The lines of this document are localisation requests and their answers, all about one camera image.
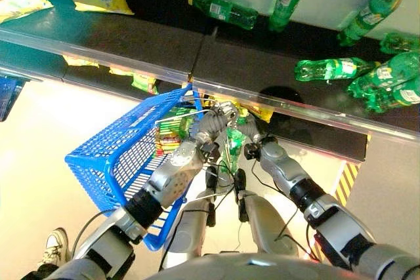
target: black shelf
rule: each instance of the black shelf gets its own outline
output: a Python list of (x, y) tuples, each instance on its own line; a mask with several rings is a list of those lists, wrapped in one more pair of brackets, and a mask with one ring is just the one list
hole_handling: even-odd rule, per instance
[(343, 48), (336, 31), (291, 22), (277, 34), (267, 31), (267, 20), (260, 17), (252, 31), (219, 24), (216, 34), (203, 41), (194, 78), (419, 131), (420, 105), (375, 114), (346, 92), (351, 80), (300, 82), (294, 78), (293, 68), (303, 59), (358, 57), (384, 62), (392, 55), (380, 52), (378, 41), (363, 38)]

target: blue shopping basket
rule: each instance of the blue shopping basket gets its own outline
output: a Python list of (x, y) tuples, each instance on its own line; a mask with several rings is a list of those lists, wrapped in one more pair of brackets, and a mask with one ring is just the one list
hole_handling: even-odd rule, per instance
[[(155, 122), (172, 107), (181, 106), (181, 98), (189, 90), (191, 84), (145, 99), (66, 156), (65, 161), (100, 210), (126, 204), (169, 158), (154, 157)], [(196, 107), (201, 109), (200, 102), (196, 101)], [(165, 242), (185, 195), (186, 191), (149, 228), (144, 242), (150, 250), (158, 250)]]

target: robotic arm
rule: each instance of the robotic arm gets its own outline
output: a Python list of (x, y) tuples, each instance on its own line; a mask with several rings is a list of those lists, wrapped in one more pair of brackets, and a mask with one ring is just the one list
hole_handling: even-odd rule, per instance
[[(217, 148), (214, 139), (228, 124), (235, 126), (237, 116), (238, 111), (230, 102), (219, 104), (206, 113), (196, 138), (184, 141), (172, 158), (155, 170), (144, 187), (88, 237), (74, 259), (58, 268), (47, 279), (122, 279), (135, 257), (131, 243), (138, 244), (163, 208), (182, 195), (201, 170), (210, 152)], [(377, 280), (420, 279), (417, 258), (390, 245), (376, 244), (368, 229), (332, 196), (326, 194), (300, 164), (286, 154), (274, 137), (264, 136), (259, 131), (254, 118), (250, 117), (247, 124), (237, 128), (253, 141), (245, 146), (245, 156), (257, 159), (261, 167), (273, 177), (279, 189), (303, 212), (305, 219), (316, 230), (315, 238), (323, 253), (334, 266)], [(217, 261), (219, 258), (210, 255), (198, 259), (204, 262)], [(230, 261), (234, 257), (220, 258), (221, 264), (223, 259)], [(251, 261), (251, 265), (259, 268), (253, 258), (246, 259), (247, 266)], [(290, 260), (282, 264), (293, 265), (294, 262)], [(187, 267), (188, 264), (180, 265), (180, 274), (186, 276)], [(159, 273), (162, 279), (165, 278), (165, 272)]]
[(231, 102), (219, 103), (206, 113), (196, 138), (183, 141), (142, 189), (87, 238), (73, 260), (47, 279), (122, 279), (135, 258), (130, 243), (139, 244), (163, 209), (184, 193), (218, 148), (214, 139), (228, 124), (236, 123), (237, 115)]
[(326, 194), (274, 137), (263, 136), (254, 119), (238, 128), (254, 141), (245, 146), (247, 159), (257, 159), (277, 187), (303, 212), (316, 230), (315, 240), (334, 266), (378, 280), (419, 278), (417, 258), (390, 245), (376, 244), (363, 223)]

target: shoe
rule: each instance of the shoe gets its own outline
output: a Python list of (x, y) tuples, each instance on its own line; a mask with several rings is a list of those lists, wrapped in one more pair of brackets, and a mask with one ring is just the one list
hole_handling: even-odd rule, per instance
[(69, 260), (67, 233), (63, 228), (55, 229), (47, 238), (42, 261), (37, 264), (37, 267), (39, 268), (43, 264), (53, 264), (60, 267)]

